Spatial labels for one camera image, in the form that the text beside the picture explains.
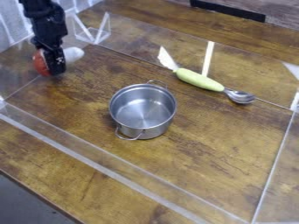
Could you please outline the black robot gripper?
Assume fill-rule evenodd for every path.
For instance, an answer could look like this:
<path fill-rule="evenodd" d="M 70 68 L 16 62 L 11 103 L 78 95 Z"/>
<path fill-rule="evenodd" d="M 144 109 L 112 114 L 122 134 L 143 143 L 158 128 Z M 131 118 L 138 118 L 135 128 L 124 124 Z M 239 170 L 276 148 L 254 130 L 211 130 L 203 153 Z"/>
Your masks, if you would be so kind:
<path fill-rule="evenodd" d="M 66 72 L 66 56 L 62 49 L 62 39 L 68 34 L 66 13 L 63 8 L 32 13 L 31 17 L 34 38 L 38 48 L 46 48 L 44 59 L 51 75 Z"/>

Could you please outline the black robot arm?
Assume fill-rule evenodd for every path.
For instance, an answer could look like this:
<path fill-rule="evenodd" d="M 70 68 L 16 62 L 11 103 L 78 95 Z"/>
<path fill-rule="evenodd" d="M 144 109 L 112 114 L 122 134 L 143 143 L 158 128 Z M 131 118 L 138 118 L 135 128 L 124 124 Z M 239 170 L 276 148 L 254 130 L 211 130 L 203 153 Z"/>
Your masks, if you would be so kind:
<path fill-rule="evenodd" d="M 64 9 L 52 0 L 19 0 L 19 3 L 32 23 L 34 67 L 43 76 L 63 74 L 67 66 L 62 39 L 68 35 Z"/>

